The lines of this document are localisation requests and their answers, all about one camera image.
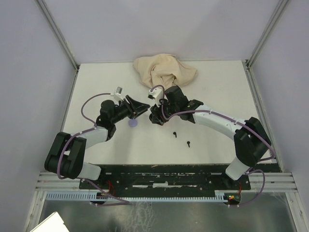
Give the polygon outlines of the purple charging case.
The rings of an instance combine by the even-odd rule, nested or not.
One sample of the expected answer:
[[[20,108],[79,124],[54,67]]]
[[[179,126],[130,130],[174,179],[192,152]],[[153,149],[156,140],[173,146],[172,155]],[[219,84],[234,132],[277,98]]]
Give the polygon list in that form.
[[[136,127],[138,125],[138,121],[136,119],[130,119],[128,121],[128,125],[132,128]]]

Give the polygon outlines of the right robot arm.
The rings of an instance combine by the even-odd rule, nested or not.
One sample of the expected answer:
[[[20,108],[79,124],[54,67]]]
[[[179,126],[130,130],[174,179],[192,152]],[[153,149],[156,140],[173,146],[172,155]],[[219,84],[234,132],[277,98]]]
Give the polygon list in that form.
[[[262,161],[263,155],[271,149],[271,141],[255,117],[244,120],[218,113],[201,101],[189,100],[179,86],[165,90],[157,85],[149,90],[148,97],[155,101],[149,116],[153,124],[162,126],[179,116],[184,121],[209,127],[234,142],[236,157],[221,178],[227,189],[237,186],[239,178]]]

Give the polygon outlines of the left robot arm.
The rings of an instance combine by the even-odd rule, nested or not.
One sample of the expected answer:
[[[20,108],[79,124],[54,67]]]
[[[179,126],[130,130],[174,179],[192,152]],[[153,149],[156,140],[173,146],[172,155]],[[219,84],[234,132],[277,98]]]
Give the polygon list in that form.
[[[150,105],[128,95],[118,104],[112,100],[103,101],[93,127],[76,134],[61,131],[56,135],[44,169],[57,174],[59,179],[90,179],[95,188],[103,188],[107,177],[99,166],[84,161],[86,149],[110,140],[116,131],[116,123],[125,118],[136,119],[149,108]]]

